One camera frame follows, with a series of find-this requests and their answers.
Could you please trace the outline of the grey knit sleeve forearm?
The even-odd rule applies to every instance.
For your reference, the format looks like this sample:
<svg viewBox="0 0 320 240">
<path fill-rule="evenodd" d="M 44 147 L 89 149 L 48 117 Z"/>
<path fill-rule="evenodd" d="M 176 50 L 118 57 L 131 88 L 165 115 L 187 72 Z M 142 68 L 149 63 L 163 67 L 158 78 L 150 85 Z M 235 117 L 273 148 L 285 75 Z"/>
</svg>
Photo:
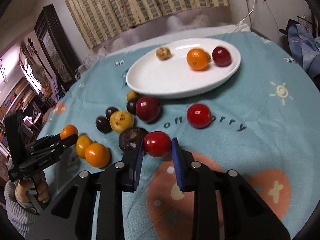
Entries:
<svg viewBox="0 0 320 240">
<path fill-rule="evenodd" d="M 4 188 L 7 214 L 14 228 L 25 238 L 39 215 L 32 203 L 23 203 L 18 198 L 16 189 L 17 184 L 11 181 L 8 181 Z"/>
</svg>

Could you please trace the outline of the person's left hand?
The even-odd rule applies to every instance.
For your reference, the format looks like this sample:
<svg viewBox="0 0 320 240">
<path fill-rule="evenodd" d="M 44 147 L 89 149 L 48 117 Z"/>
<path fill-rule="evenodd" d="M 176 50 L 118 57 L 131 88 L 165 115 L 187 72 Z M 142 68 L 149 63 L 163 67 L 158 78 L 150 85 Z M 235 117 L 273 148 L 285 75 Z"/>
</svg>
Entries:
<svg viewBox="0 0 320 240">
<path fill-rule="evenodd" d="M 27 196 L 27 192 L 33 188 L 33 182 L 30 179 L 19 181 L 15 190 L 16 199 L 23 204 L 31 202 Z M 44 172 L 40 173 L 40 181 L 37 183 L 38 200 L 47 203 L 50 200 L 48 184 Z"/>
</svg>

